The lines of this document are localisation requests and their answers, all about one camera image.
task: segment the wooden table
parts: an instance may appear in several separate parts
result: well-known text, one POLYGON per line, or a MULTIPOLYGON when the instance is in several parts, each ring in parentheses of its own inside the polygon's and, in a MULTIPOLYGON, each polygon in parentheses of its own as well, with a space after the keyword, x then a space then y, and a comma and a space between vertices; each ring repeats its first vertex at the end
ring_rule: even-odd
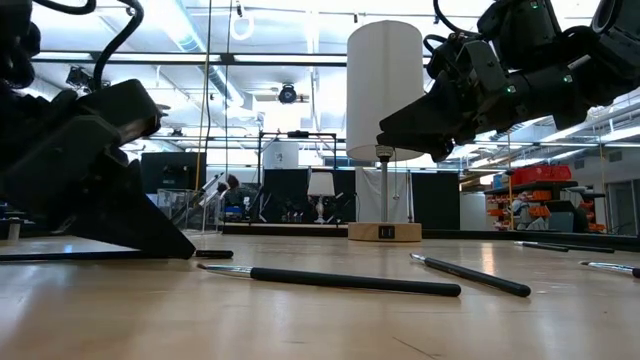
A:
MULTIPOLYGON (((0 265, 0 357, 27 359, 633 359, 640 282, 578 265, 640 265, 640 254, 557 253, 510 242, 417 244, 193 236, 224 264, 455 282, 459 298, 229 278, 192 261, 0 265), (522 299, 425 270, 410 252, 531 286, 522 299)), ((26 239, 1 253, 111 250, 26 239)))

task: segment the wire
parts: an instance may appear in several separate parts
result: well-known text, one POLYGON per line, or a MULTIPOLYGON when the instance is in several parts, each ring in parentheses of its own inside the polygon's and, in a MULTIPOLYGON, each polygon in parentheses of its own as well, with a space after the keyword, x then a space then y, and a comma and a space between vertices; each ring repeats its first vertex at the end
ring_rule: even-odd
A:
POLYGON ((436 12, 436 16, 440 19, 440 21, 442 21, 443 24, 445 24, 449 29, 451 29, 451 31, 455 33, 461 33, 467 36, 480 36, 479 33, 463 30, 455 26, 451 21, 449 21, 449 19, 447 19, 447 17, 442 13, 442 10, 440 10, 439 0, 433 0, 433 10, 436 12))
MULTIPOLYGON (((227 24, 227 54, 231 50, 231 25, 233 18, 233 0, 229 0, 229 23, 227 24)), ((227 106, 227 98, 229 97, 229 65, 224 66, 224 106, 227 106)), ((225 170, 227 173, 229 172, 229 134, 227 133, 227 129, 229 128, 229 111, 225 109, 224 112, 224 156, 225 156, 225 170)))
POLYGON ((96 61, 96 66, 93 69, 93 83, 94 83, 94 91, 98 91, 102 89, 102 74, 104 72, 104 67, 107 65, 107 61, 113 53, 118 50, 122 44, 133 34, 134 31, 142 24, 142 20, 144 19, 144 9, 142 5, 138 2, 138 0, 118 0, 119 2, 130 6, 135 10, 133 17, 129 20, 129 23, 125 28, 116 35, 113 40, 105 47, 105 49, 98 57, 98 61, 96 61))
POLYGON ((438 41, 440 43, 445 43, 447 41, 447 38, 445 38, 444 36, 440 36, 440 35, 434 35, 434 34, 430 34, 427 35, 424 40, 422 41, 422 43, 424 44, 424 47, 427 48, 427 50, 429 50, 429 52, 431 54, 433 54, 433 52, 436 50, 433 45, 431 45, 429 43, 429 40, 433 40, 433 41, 438 41))
POLYGON ((88 15, 96 10, 96 0, 87 0, 84 6, 62 5, 51 0, 33 0, 33 2, 51 10, 60 11, 69 15, 88 15))
POLYGON ((213 7, 213 1, 209 0, 209 16, 208 16, 208 21, 209 21, 209 25, 207 27, 207 56, 205 57, 204 60, 204 80, 202 81, 202 106, 200 107, 200 137, 198 138, 198 156, 197 156, 197 160, 196 160, 196 188, 195 190, 198 190, 198 187, 200 186, 199 182, 200 182, 200 172, 202 171, 201 169, 201 163, 200 163, 200 157, 202 156, 202 152, 200 151, 200 149, 202 148, 202 128, 204 127, 204 112, 205 112, 205 106, 207 109, 207 117, 208 117, 208 126, 207 126, 207 135, 206 138, 204 140, 204 153, 205 155, 207 154, 207 150, 209 148, 209 135, 211 134, 211 108, 209 106, 209 74, 211 71, 211 67, 209 66, 209 50, 211 49, 211 12, 212 12, 212 7, 213 7))

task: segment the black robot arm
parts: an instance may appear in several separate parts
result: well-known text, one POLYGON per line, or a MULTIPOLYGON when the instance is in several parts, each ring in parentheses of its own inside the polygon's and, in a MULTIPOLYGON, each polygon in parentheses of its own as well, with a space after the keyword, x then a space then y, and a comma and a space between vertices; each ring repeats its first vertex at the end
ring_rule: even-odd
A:
MULTIPOLYGON (((34 0, 71 15, 95 9, 34 0)), ((97 90, 64 90, 51 102, 13 91, 34 80, 31 57, 40 32, 31 0, 0 2, 0 199, 52 231, 96 239, 163 257, 189 258, 193 244, 143 193, 140 163, 120 146, 160 128, 161 113, 138 80, 101 89, 102 68, 137 28, 137 0, 127 27, 103 51, 94 70, 97 90)))
POLYGON ((549 115, 559 130, 581 123, 640 85, 639 17, 640 0, 602 0, 591 27, 563 32, 550 0, 498 0, 478 34, 433 51, 433 88, 382 120, 378 142, 442 161, 478 133, 549 115))

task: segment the metal ferrule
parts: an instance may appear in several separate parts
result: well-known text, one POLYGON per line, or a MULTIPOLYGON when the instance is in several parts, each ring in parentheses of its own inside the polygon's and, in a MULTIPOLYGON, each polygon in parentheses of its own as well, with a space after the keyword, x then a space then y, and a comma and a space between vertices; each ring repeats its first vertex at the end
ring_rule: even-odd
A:
POLYGON ((418 254, 411 254, 411 258, 417 261, 425 261, 427 259, 426 257, 418 254))
POLYGON ((250 266, 225 266, 225 265, 206 265, 205 270, 221 274, 227 276, 235 276, 235 277, 243 277, 250 278, 251 277, 251 269, 250 266))

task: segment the lamp base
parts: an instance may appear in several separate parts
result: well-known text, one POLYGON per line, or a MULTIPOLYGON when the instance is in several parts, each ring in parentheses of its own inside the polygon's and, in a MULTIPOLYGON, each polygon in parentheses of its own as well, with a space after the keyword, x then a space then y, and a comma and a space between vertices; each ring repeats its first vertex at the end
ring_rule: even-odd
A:
POLYGON ((350 223, 349 240, 377 242, 420 242, 422 224, 350 223))

